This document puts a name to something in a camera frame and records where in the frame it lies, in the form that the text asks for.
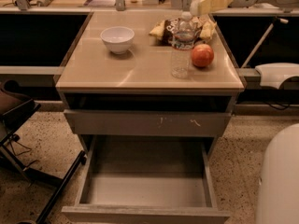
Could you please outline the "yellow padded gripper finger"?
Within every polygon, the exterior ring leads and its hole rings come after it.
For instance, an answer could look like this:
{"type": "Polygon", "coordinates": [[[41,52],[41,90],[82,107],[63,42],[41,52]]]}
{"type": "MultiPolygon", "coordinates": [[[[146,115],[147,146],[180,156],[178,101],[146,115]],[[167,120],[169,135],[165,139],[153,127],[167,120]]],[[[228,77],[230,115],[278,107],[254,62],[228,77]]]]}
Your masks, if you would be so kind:
{"type": "Polygon", "coordinates": [[[193,0],[190,12],[193,16],[202,16],[208,13],[226,9],[234,0],[193,0]]]}

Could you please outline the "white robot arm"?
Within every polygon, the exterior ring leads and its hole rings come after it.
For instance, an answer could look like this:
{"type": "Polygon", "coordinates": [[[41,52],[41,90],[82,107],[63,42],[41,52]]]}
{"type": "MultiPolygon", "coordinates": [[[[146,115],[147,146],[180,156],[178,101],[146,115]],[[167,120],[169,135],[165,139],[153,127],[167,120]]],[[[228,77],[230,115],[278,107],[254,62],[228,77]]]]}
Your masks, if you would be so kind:
{"type": "MultiPolygon", "coordinates": [[[[190,12],[204,15],[227,7],[297,7],[298,0],[193,0],[190,12]]],[[[277,133],[265,150],[255,224],[299,224],[299,124],[277,133]]]]}

